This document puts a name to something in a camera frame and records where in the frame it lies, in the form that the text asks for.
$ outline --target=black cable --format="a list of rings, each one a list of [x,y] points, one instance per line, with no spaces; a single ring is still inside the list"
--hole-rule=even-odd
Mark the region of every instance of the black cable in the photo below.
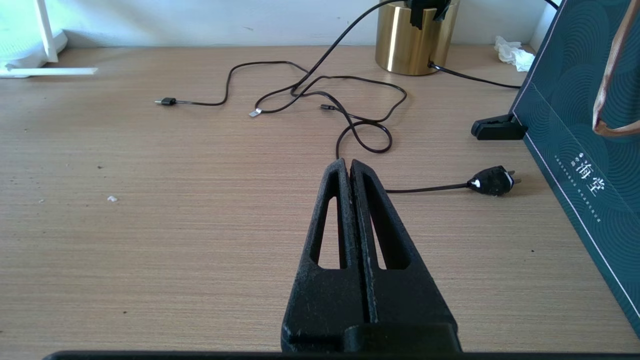
[[[464,74],[461,74],[461,73],[459,73],[457,71],[449,70],[449,69],[447,69],[445,67],[436,65],[433,62],[429,63],[429,67],[431,67],[432,69],[436,69],[438,71],[446,72],[447,74],[451,74],[451,75],[454,75],[454,76],[459,76],[459,77],[461,77],[463,79],[467,79],[467,80],[473,80],[473,81],[478,81],[478,82],[481,82],[481,83],[486,83],[486,84],[491,84],[491,85],[496,85],[496,86],[502,86],[503,88],[510,88],[510,89],[519,89],[520,88],[520,86],[517,86],[517,85],[500,84],[500,83],[495,83],[493,81],[489,81],[489,80],[485,80],[485,79],[481,79],[481,78],[476,78],[474,76],[464,75]]]
[[[560,9],[560,6],[556,5],[556,3],[553,2],[553,0],[545,0],[547,2],[547,4],[553,6],[554,9],[558,10]]]
[[[296,63],[293,63],[291,61],[254,61],[254,62],[251,62],[251,63],[243,63],[243,64],[240,64],[240,65],[234,66],[229,71],[229,75],[227,76],[227,84],[225,85],[225,98],[222,99],[222,101],[220,101],[220,102],[195,102],[195,101],[176,100],[175,103],[176,104],[185,104],[185,105],[200,105],[200,106],[220,106],[222,104],[225,104],[227,102],[227,99],[229,98],[229,85],[231,84],[231,75],[234,73],[234,71],[236,71],[237,69],[240,69],[241,67],[245,67],[245,66],[263,65],[263,64],[288,64],[288,65],[295,66],[295,67],[297,67],[298,69],[300,69],[300,70],[302,70],[304,72],[308,72],[306,69],[304,69],[300,65],[298,65]]]
[[[447,186],[435,186],[432,188],[422,188],[422,189],[411,189],[411,190],[387,190],[387,193],[424,193],[424,192],[439,192],[442,190],[453,190],[453,189],[466,189],[469,187],[468,183],[464,184],[456,184],[456,185],[447,185]]]
[[[391,84],[391,83],[385,83],[383,81],[376,81],[376,80],[371,80],[371,79],[365,79],[365,78],[360,78],[357,76],[319,76],[317,78],[315,78],[313,81],[311,81],[311,83],[309,83],[300,93],[296,94],[296,90],[298,90],[302,84],[304,84],[304,82],[306,82],[306,80],[308,80],[311,75],[318,69],[318,67],[320,67],[320,65],[322,64],[322,62],[325,61],[325,59],[331,54],[331,52],[338,46],[338,44],[342,41],[342,39],[351,31],[351,29],[353,29],[362,19],[364,19],[367,15],[369,15],[371,12],[375,11],[376,9],[385,6],[387,4],[390,3],[395,3],[401,0],[386,0],[383,1],[381,3],[378,3],[374,6],[372,6],[371,8],[369,8],[366,12],[364,12],[363,14],[361,14],[361,16],[359,16],[356,20],[354,20],[343,32],[342,34],[333,42],[333,44],[329,47],[329,49],[327,49],[327,51],[322,55],[322,57],[320,57],[320,59],[316,62],[316,64],[311,68],[311,70],[306,70],[303,67],[299,66],[298,64],[295,64],[291,61],[255,61],[255,62],[251,62],[251,63],[244,63],[244,64],[240,64],[240,65],[236,65],[235,67],[233,67],[230,71],[229,74],[227,76],[227,84],[225,85],[225,97],[223,98],[222,101],[220,102],[195,102],[195,101],[183,101],[183,100],[173,100],[172,102],[169,102],[168,104],[173,105],[173,104],[187,104],[187,105],[201,105],[201,106],[220,106],[222,104],[225,104],[227,99],[228,99],[228,95],[229,95],[229,86],[231,83],[231,77],[234,73],[235,70],[241,68],[241,67],[245,67],[245,66],[249,66],[249,65],[260,65],[260,64],[288,64],[288,65],[292,65],[295,66],[296,68],[302,70],[303,72],[305,72],[305,75],[295,84],[289,85],[285,88],[279,89],[279,90],[275,90],[272,91],[264,96],[262,96],[260,99],[258,99],[258,101],[255,103],[255,108],[256,109],[260,109],[260,113],[277,113],[279,111],[283,111],[285,109],[287,109],[288,107],[290,107],[291,105],[293,105],[296,101],[298,101],[298,99],[300,99],[301,97],[308,97],[308,96],[313,96],[313,95],[322,95],[324,97],[326,97],[327,99],[329,99],[329,101],[331,101],[333,103],[334,106],[331,106],[331,110],[335,110],[338,111],[339,113],[341,113],[344,118],[347,120],[348,126],[347,128],[345,128],[345,130],[342,132],[342,134],[338,137],[338,140],[336,141],[336,145],[335,145],[335,155],[336,158],[340,157],[340,143],[342,141],[342,139],[344,138],[344,136],[346,135],[346,133],[348,133],[349,131],[351,131],[353,133],[353,136],[356,138],[356,141],[360,144],[360,146],[362,146],[364,149],[366,149],[367,151],[370,152],[375,152],[375,153],[383,153],[383,152],[387,152],[389,149],[391,149],[391,145],[392,145],[392,137],[391,137],[391,133],[390,131],[383,125],[381,125],[381,122],[386,121],[387,119],[389,119],[389,117],[391,117],[391,115],[393,114],[394,110],[400,106],[400,104],[402,104],[406,98],[407,98],[407,93],[406,91],[401,88],[400,86]],[[382,119],[367,119],[365,117],[360,117],[354,114],[349,113],[344,106],[336,99],[334,98],[331,94],[324,92],[324,91],[313,91],[313,92],[309,92],[309,89],[316,84],[318,81],[322,80],[322,79],[352,79],[352,80],[358,80],[358,81],[364,81],[366,83],[372,83],[372,84],[377,84],[377,85],[384,85],[384,86],[389,86],[391,88],[394,88],[396,90],[399,90],[403,97],[402,99],[400,99],[397,103],[395,103],[395,105],[393,105],[391,107],[391,109],[389,110],[389,112],[387,113],[386,116],[384,116]],[[267,98],[285,92],[287,90],[290,90],[290,94],[292,96],[292,99],[285,105],[277,108],[277,109],[273,109],[273,110],[263,110],[260,108],[260,104],[266,100]],[[353,122],[352,119],[357,119],[359,120],[358,122]],[[358,135],[358,131],[356,130],[356,126],[361,126],[361,125],[370,125],[370,126],[375,126],[378,129],[381,129],[387,136],[388,138],[388,144],[386,147],[382,148],[382,149],[373,149],[372,147],[367,146],[366,144],[364,144],[364,142],[360,139],[360,136]]]

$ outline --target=gold cylinder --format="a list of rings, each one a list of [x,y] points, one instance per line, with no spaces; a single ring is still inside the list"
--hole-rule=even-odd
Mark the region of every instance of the gold cylinder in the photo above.
[[[445,66],[459,2],[451,1],[443,21],[433,21],[436,9],[425,9],[422,30],[411,25],[411,9],[404,2],[382,6],[378,11],[378,65],[396,74],[414,76],[436,72],[429,67],[430,61]]]

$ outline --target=wooden desk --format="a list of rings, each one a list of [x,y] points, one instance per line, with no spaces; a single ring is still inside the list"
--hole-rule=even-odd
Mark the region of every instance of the wooden desk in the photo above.
[[[323,52],[77,49],[60,66],[96,66],[97,76],[0,80],[0,359],[63,349],[278,350],[317,188],[345,121],[321,111],[319,97],[248,117],[258,97],[300,77],[286,65],[239,71],[219,108],[153,100],[219,99],[238,63],[310,67]],[[502,199],[464,190],[392,196],[464,349],[640,352],[524,144],[469,134],[474,120],[506,112],[516,92],[447,74],[393,75],[373,52],[337,49],[319,73],[390,81],[410,98],[386,123],[388,154],[348,136],[345,158],[394,188],[458,183],[494,165],[524,180]],[[504,83],[524,78],[491,47],[453,47],[448,66]],[[319,85],[370,117],[399,96],[354,81]],[[361,134],[385,141],[374,129]]]

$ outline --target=white stand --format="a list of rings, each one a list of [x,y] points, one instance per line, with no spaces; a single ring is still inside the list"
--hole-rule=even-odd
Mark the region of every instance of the white stand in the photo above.
[[[58,62],[58,51],[54,44],[51,24],[49,23],[49,15],[45,0],[34,0],[36,13],[38,15],[38,25],[40,26],[40,36],[42,44],[47,55],[47,61],[50,63]],[[20,69],[7,65],[5,69],[0,69],[0,78],[24,78],[26,76],[69,76],[69,75],[93,75],[98,68],[35,68]]]

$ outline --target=white tissue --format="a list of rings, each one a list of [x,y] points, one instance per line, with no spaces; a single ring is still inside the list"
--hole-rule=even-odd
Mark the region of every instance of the white tissue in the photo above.
[[[498,52],[500,61],[515,65],[518,71],[529,71],[535,56],[524,51],[521,47],[521,42],[508,42],[503,37],[495,37],[494,49]]]

